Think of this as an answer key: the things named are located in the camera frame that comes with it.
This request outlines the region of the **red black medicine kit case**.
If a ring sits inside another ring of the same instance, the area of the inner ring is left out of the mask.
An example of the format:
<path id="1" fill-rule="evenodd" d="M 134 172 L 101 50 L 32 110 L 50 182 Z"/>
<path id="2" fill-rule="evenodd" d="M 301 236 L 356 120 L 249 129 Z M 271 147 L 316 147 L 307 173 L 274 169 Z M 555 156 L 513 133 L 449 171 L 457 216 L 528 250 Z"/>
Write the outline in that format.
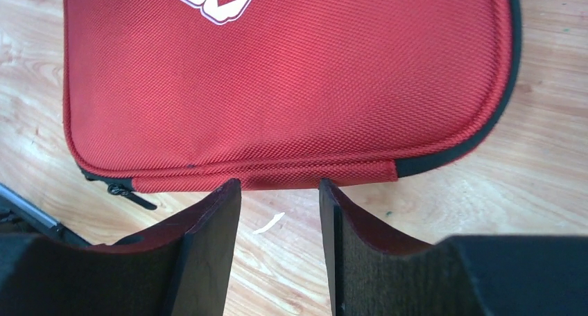
<path id="1" fill-rule="evenodd" d="M 519 0 L 63 0 L 86 179 L 140 193 L 393 182 L 473 151 L 510 100 Z"/>

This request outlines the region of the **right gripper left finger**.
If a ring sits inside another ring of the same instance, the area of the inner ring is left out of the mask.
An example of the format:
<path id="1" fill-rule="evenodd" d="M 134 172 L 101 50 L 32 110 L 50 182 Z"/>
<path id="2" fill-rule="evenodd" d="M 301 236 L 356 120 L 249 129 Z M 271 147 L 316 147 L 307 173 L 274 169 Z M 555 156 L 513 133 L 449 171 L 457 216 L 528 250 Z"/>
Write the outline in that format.
<path id="1" fill-rule="evenodd" d="M 240 210 L 230 179 L 112 245 L 1 233 L 1 314 L 222 315 Z"/>

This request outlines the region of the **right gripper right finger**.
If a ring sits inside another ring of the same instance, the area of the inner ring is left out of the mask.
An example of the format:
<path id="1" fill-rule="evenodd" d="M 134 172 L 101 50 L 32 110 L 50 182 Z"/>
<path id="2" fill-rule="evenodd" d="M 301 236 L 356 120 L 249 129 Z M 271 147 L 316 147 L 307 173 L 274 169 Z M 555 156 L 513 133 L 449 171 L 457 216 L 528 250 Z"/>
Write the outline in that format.
<path id="1" fill-rule="evenodd" d="M 334 315 L 586 315 L 584 236 L 413 238 L 320 183 Z"/>

